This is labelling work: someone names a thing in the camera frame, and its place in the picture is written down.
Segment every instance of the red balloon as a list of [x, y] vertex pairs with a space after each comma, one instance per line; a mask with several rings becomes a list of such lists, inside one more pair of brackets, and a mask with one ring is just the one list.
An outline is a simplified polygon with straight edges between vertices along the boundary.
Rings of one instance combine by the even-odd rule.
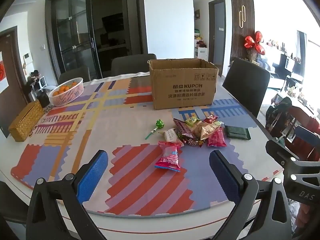
[[254, 46], [254, 40], [251, 36], [246, 36], [244, 40], [245, 40], [245, 43], [244, 43], [245, 48], [250, 49]]
[[261, 55], [265, 55], [266, 54], [265, 49], [259, 43], [255, 43], [254, 44], [254, 49]]
[[256, 38], [256, 42], [262, 41], [262, 33], [261, 32], [257, 31], [254, 36]]

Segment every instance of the silver bolt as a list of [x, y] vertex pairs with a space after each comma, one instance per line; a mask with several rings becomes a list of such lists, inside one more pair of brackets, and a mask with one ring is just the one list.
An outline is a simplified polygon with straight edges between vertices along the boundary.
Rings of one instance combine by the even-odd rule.
[[252, 180], [252, 175], [249, 174], [249, 173], [246, 173], [246, 174], [244, 175], [244, 178], [245, 178], [246, 180]]
[[66, 180], [72, 180], [73, 179], [73, 174], [72, 173], [69, 173], [65, 176], [65, 179]]
[[43, 183], [43, 179], [42, 178], [37, 180], [37, 184], [42, 184], [42, 183]]
[[275, 183], [276, 183], [276, 184], [281, 184], [281, 179], [275, 178]]

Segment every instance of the woven tissue box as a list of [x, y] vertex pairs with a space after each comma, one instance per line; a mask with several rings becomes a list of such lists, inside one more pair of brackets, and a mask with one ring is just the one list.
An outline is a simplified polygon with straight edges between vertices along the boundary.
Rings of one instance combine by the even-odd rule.
[[44, 115], [39, 100], [29, 103], [9, 126], [9, 132], [16, 142], [24, 142], [34, 126]]

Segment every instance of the glass door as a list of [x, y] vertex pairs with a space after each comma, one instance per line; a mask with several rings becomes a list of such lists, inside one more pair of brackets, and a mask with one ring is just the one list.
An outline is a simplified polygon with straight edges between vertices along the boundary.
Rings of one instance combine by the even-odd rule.
[[90, 78], [101, 78], [96, 52], [91, 0], [54, 0], [61, 73], [87, 66]]

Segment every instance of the person's hand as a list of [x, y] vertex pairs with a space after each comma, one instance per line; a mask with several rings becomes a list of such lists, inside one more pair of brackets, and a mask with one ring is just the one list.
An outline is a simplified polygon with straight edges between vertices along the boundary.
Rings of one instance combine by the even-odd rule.
[[309, 219], [310, 219], [310, 206], [301, 204], [297, 218], [296, 218], [297, 227], [303, 228], [305, 224], [308, 223]]

